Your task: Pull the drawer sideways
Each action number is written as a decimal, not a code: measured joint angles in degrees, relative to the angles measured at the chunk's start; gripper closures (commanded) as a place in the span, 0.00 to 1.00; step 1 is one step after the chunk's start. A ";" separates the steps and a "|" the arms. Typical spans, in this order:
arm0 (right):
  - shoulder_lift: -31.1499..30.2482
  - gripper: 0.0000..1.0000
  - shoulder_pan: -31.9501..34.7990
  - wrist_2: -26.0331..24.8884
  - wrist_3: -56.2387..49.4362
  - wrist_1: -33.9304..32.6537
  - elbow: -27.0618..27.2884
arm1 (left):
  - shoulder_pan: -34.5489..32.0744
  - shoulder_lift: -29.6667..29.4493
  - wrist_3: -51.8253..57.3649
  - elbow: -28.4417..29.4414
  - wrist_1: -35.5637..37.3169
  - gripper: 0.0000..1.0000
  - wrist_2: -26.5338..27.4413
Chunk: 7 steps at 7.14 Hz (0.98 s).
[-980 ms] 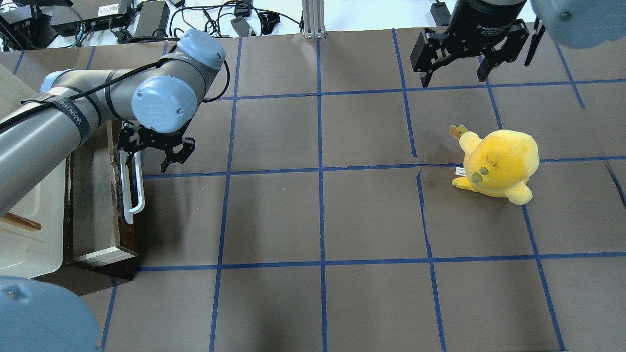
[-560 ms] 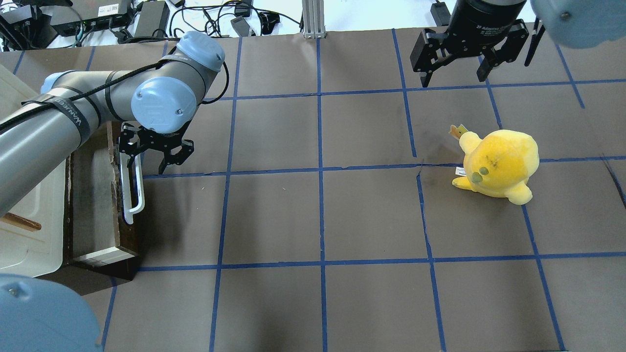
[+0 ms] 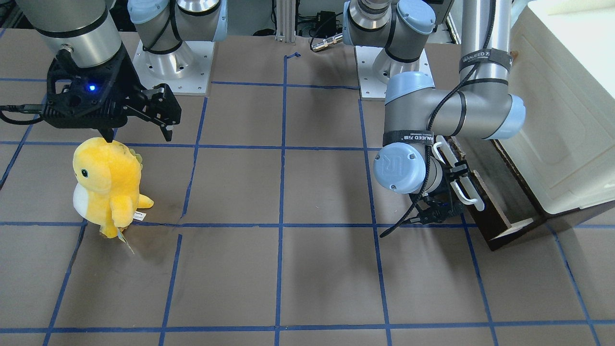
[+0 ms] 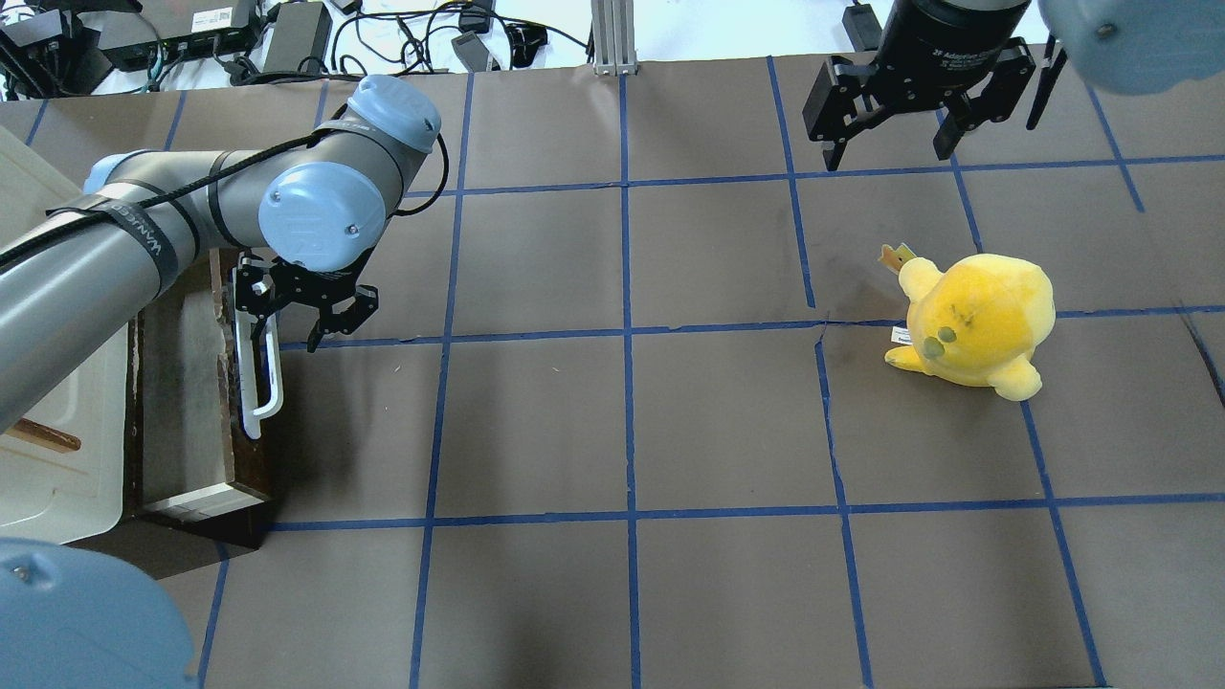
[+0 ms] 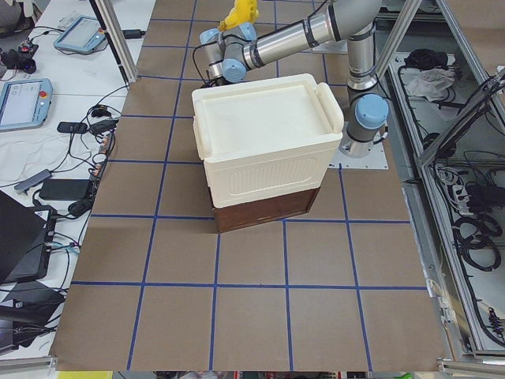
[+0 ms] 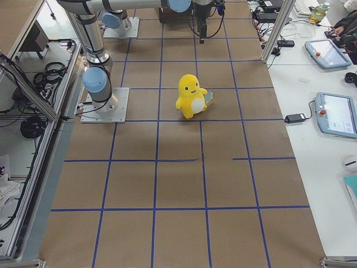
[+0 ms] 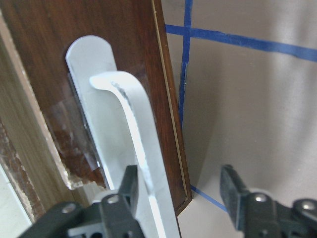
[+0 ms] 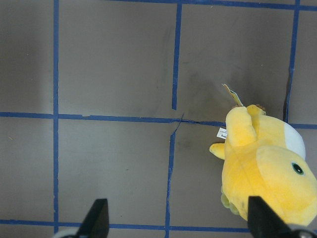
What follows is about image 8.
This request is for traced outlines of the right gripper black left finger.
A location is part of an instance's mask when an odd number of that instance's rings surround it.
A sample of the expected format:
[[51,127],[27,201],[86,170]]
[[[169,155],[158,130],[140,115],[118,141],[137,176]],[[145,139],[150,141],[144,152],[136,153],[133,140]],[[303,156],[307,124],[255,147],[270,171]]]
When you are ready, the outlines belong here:
[[108,202],[96,199],[78,230],[79,238],[106,238],[109,233]]

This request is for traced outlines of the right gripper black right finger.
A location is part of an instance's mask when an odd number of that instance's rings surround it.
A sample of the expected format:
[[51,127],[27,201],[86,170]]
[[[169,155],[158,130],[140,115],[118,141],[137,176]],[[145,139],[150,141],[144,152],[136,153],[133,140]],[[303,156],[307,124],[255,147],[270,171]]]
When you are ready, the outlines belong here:
[[260,197],[248,199],[248,228],[254,238],[288,238],[290,228]]

